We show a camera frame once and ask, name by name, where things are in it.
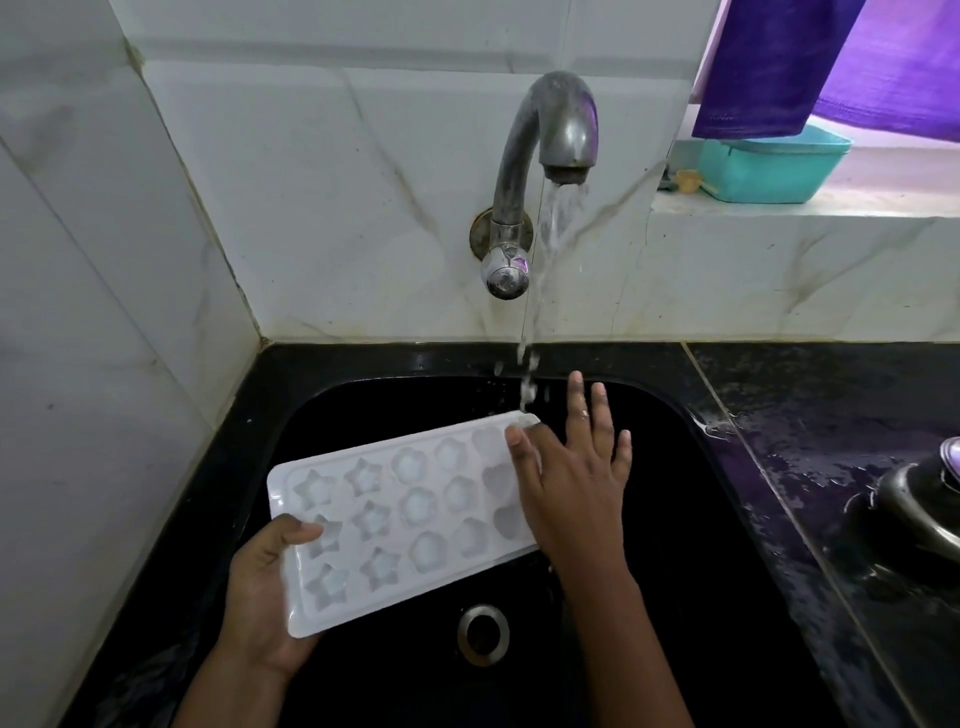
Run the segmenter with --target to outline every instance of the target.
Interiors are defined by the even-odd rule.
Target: faucet
[[[597,136],[593,94],[575,73],[553,71],[530,86],[503,149],[493,207],[470,227],[470,248],[483,261],[481,277],[498,299],[518,298],[530,285],[526,253],[534,230],[523,211],[523,193],[537,142],[548,180],[583,184],[597,161]]]

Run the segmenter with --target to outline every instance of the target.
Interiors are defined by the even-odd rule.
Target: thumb
[[[521,490],[535,490],[542,488],[540,484],[540,466],[537,465],[537,452],[530,443],[530,438],[519,427],[507,427],[504,437],[507,439],[507,448],[514,461],[516,479],[520,482]]]
[[[237,551],[237,557],[252,559],[259,566],[271,564],[284,548],[306,544],[320,538],[323,532],[324,527],[319,523],[303,522],[289,513],[281,513]]]

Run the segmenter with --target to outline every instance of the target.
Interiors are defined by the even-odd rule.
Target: purple curtain
[[[693,135],[800,133],[863,2],[731,0]]]
[[[960,141],[960,0],[867,0],[814,113]]]

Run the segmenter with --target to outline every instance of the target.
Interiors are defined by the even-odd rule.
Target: small yellow object
[[[695,169],[681,169],[675,178],[677,190],[684,195],[692,195],[704,183],[704,176]]]

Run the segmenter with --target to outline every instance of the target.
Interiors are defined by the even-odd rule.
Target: forearm
[[[626,564],[561,578],[584,651],[598,724],[692,726]]]
[[[187,690],[173,728],[273,728],[287,680],[214,646]]]

